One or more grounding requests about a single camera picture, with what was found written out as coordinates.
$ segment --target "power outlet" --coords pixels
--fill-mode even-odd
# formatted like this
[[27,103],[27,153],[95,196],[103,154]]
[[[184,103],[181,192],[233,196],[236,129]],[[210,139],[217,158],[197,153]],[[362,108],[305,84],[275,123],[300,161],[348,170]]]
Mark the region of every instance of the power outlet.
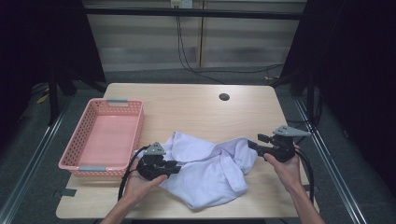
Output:
[[171,0],[171,8],[181,8],[181,0]]
[[192,8],[192,0],[181,0],[181,8]]

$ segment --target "pink plastic basket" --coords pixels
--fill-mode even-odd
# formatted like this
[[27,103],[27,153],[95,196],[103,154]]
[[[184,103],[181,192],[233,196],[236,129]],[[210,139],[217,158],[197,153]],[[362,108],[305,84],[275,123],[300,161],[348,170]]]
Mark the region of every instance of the pink plastic basket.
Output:
[[126,99],[91,99],[59,161],[74,175],[117,175],[137,148],[143,103]]

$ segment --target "round hole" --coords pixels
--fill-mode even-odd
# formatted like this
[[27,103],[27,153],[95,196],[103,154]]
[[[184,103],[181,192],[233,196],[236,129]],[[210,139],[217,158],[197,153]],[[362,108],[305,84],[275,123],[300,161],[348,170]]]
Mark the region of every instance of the round hole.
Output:
[[228,100],[230,100],[230,95],[227,94],[227,93],[222,93],[222,94],[219,95],[219,98],[222,101],[228,101]]

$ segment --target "cable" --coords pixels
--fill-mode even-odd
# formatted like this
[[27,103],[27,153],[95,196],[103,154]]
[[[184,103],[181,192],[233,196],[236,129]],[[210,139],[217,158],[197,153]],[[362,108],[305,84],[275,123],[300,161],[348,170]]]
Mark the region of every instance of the cable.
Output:
[[140,153],[141,151],[146,150],[148,147],[142,147],[142,148],[140,148],[140,149],[137,150],[136,153],[132,156],[131,161],[129,162],[128,167],[126,168],[125,174],[124,174],[124,176],[122,177],[122,180],[121,180],[121,183],[120,183],[119,198],[118,198],[118,200],[120,200],[120,199],[122,198],[123,190],[124,190],[124,188],[125,188],[125,184],[126,184],[126,181],[128,180],[129,174],[130,174],[132,171],[135,171],[135,169],[131,171],[131,167],[132,167],[132,164],[134,163],[134,160],[136,159],[136,157],[139,155],[139,153]]
[[317,115],[314,120],[314,127],[317,128],[321,114],[323,112],[323,95],[321,94],[321,91],[319,91],[319,99],[318,99],[318,104],[317,104]]
[[306,154],[301,150],[297,150],[299,148],[295,148],[294,152],[300,157],[300,159],[304,162],[306,169],[308,170],[308,181],[309,181],[309,199],[311,203],[314,203],[314,194],[315,194],[315,180],[314,180],[314,171],[311,167],[311,162],[309,161]]
[[295,145],[299,145],[304,139],[305,139],[305,136],[301,137],[300,140],[295,142]]
[[218,83],[221,83],[221,84],[225,84],[225,83],[222,82],[222,81],[220,81],[220,80],[218,80],[218,79],[215,79],[215,78],[213,78],[213,77],[204,76],[204,75],[202,75],[202,73],[254,74],[254,73],[262,73],[262,72],[265,72],[265,73],[267,74],[267,77],[269,77],[268,71],[270,71],[270,70],[272,70],[272,69],[275,69],[275,68],[277,68],[277,67],[279,67],[279,66],[284,65],[283,63],[271,64],[271,65],[268,65],[267,67],[265,67],[265,69],[256,70],[256,71],[229,71],[229,70],[195,71],[194,69],[191,68],[191,66],[190,66],[190,64],[189,64],[189,62],[188,62],[188,60],[187,60],[186,52],[185,52],[185,50],[184,50],[183,37],[182,37],[182,34],[181,34],[180,17],[177,17],[177,51],[178,51],[178,58],[179,58],[180,63],[181,63],[181,65],[183,66],[184,69],[186,69],[186,70],[189,71],[189,72],[194,73],[194,74],[197,75],[197,76],[206,77],[206,78],[209,78],[209,79],[214,80],[214,81],[216,81],[216,82],[218,82]]
[[[216,81],[216,82],[218,82],[218,83],[224,85],[224,84],[225,84],[224,82],[222,82],[222,81],[220,81],[220,80],[218,80],[218,79],[215,79],[215,78],[213,78],[213,77],[207,77],[207,76],[204,76],[204,75],[202,75],[202,74],[199,74],[199,73],[195,72],[195,71],[190,67],[189,61],[187,60],[186,52],[185,52],[185,50],[184,50],[183,38],[182,38],[182,35],[181,35],[181,28],[180,28],[180,17],[176,17],[176,20],[177,20],[177,51],[178,51],[178,58],[179,58],[179,60],[180,60],[181,65],[184,67],[184,69],[186,69],[186,70],[189,71],[189,72],[194,73],[194,74],[197,75],[197,76],[206,77],[206,78],[209,78],[209,79],[211,79],[211,80],[214,80],[214,81]],[[180,44],[181,44],[181,50],[182,50],[183,55],[184,55],[184,60],[185,60],[186,65],[187,65],[188,67],[186,67],[186,65],[185,65],[185,64],[183,63],[183,61],[181,60]]]
[[295,70],[291,72],[288,76],[283,76],[280,79],[278,79],[276,82],[271,83],[271,87],[274,89],[278,86],[284,85],[286,83],[290,83],[290,80],[293,79],[294,77],[297,77],[300,74],[300,70]]
[[304,120],[294,120],[294,119],[286,119],[286,122],[290,122],[290,123],[305,123],[308,122],[308,119],[304,119]]

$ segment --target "white cloth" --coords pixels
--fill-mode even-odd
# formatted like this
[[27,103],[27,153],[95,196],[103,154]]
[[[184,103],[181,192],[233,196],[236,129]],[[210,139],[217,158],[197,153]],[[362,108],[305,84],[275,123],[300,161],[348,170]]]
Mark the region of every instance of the white cloth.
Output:
[[220,144],[175,132],[162,144],[166,161],[178,161],[178,174],[160,187],[180,198],[190,209],[215,206],[245,193],[246,174],[257,158],[246,138]]

